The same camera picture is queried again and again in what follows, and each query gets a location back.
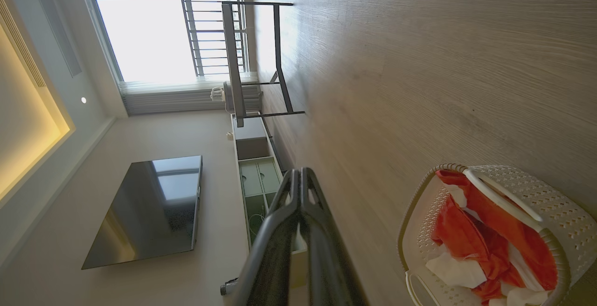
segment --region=cable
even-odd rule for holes
[[[253,215],[251,215],[251,216],[249,217],[249,225],[251,225],[251,219],[252,219],[254,216],[259,216],[259,217],[261,217],[261,219],[262,219],[262,222],[263,222],[263,220],[265,220],[265,217],[263,217],[263,215],[261,215],[261,214],[253,214]],[[250,231],[250,232],[252,232],[252,233],[253,233],[253,235],[257,236],[257,233],[256,233],[256,232],[254,232],[254,231],[252,231],[251,227],[249,227],[249,231]]]

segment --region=cabinet drawer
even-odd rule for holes
[[[245,196],[263,193],[257,164],[241,164],[241,183]]]
[[[259,176],[263,185],[263,191],[265,193],[277,192],[280,187],[280,179],[278,179],[278,173],[273,165],[273,160],[260,161],[258,164]]]

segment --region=clothes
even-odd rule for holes
[[[454,202],[456,202],[456,204],[461,209],[466,207],[465,192],[462,189],[460,189],[460,187],[458,187],[457,185],[448,185],[446,183],[444,183],[444,187],[448,190],[448,192],[450,192],[450,195],[452,195]]]
[[[489,300],[489,306],[507,306],[506,298]]]
[[[514,266],[518,271],[518,274],[520,274],[522,281],[524,281],[524,286],[527,289],[535,292],[545,291],[543,286],[541,286],[541,284],[533,274],[531,268],[529,268],[529,266],[527,265],[527,262],[524,261],[521,252],[518,251],[518,249],[514,247],[514,245],[512,245],[512,243],[510,242],[508,242],[508,253],[510,255],[510,263],[512,263],[512,266]]]
[[[486,281],[472,291],[482,299],[484,305],[490,299],[501,297],[500,279],[525,287],[508,259],[508,241],[475,217],[463,212],[452,196],[448,196],[439,211],[431,239],[437,244],[445,244],[455,259],[470,259],[479,263]]]
[[[520,251],[525,263],[543,289],[547,291],[555,289],[558,283],[555,260],[538,232],[499,208],[481,193],[464,174],[439,170],[436,175],[443,183],[458,185],[463,190],[467,208],[475,211],[487,227],[503,236]]]
[[[541,305],[548,299],[546,291],[535,292],[529,289],[502,284],[502,291],[506,290],[507,298],[497,298],[489,300],[488,306],[526,306]]]
[[[430,260],[425,266],[450,286],[464,286],[472,289],[487,280],[478,262],[469,259],[457,261],[448,252]]]
[[[479,215],[475,211],[473,211],[471,209],[468,209],[466,207],[465,208],[461,207],[460,209],[462,209],[463,212],[466,212],[467,214],[471,215],[472,217],[475,217],[475,219],[477,221],[481,221],[481,218],[479,217]]]
[[[535,292],[529,289],[512,289],[506,299],[507,306],[541,305],[548,299],[547,291]]]

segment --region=black metal frame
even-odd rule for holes
[[[236,45],[235,42],[229,40],[229,33],[226,32],[227,24],[228,27],[232,25],[232,30],[234,30],[234,25],[232,23],[232,5],[238,4],[241,5],[250,5],[250,6],[273,6],[273,27],[274,27],[274,42],[276,47],[276,72],[273,74],[269,83],[241,83],[240,74],[238,72],[238,67],[233,65],[230,60],[230,53],[234,51],[235,55],[233,56],[236,60]],[[271,117],[271,116],[280,116],[280,115],[294,115],[297,113],[305,113],[305,111],[294,111],[292,108],[292,101],[290,101],[290,94],[288,94],[288,87],[286,86],[286,79],[284,78],[284,73],[282,72],[282,49],[280,45],[280,6],[293,6],[293,3],[276,3],[276,2],[222,2],[222,14],[224,19],[224,38],[226,40],[226,51],[228,53],[228,66],[230,67],[230,85],[232,86],[232,96],[234,99],[234,110],[236,114],[236,125],[237,127],[243,127],[245,118],[254,118],[254,117]],[[277,113],[267,113],[267,114],[260,114],[260,115],[247,115],[247,111],[245,110],[245,103],[243,100],[243,85],[266,85],[266,84],[279,84],[282,89],[282,97],[284,98],[284,104],[286,106],[286,112],[277,112]]]
[[[288,304],[290,255],[297,225],[309,248],[312,306],[367,305],[350,257],[310,168],[286,172],[239,276],[233,306]]]

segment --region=window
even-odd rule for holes
[[[228,74],[223,0],[92,0],[122,81]],[[243,8],[234,6],[237,64],[247,71]]]

